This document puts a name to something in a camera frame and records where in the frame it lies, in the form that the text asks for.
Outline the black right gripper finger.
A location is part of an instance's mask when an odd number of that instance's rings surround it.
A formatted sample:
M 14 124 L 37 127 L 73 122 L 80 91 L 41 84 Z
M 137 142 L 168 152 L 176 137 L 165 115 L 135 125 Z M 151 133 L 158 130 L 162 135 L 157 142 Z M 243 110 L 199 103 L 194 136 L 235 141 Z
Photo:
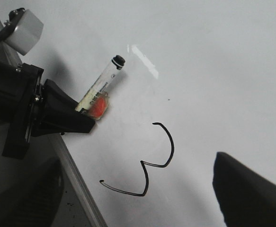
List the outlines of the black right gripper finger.
M 228 227 L 276 227 L 276 185 L 225 152 L 214 162 L 213 188 Z

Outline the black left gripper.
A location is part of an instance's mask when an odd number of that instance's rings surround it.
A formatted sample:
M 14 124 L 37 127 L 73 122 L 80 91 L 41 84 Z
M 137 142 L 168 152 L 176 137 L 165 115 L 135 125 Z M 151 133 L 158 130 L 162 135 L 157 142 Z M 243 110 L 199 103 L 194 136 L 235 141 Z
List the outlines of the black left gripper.
M 41 88 L 43 72 L 26 63 L 14 67 L 0 62 L 0 121 L 9 123 L 4 157 L 23 159 L 31 135 L 89 133 L 95 125 L 95 120 L 75 110 L 78 103 L 54 81 L 46 80 Z

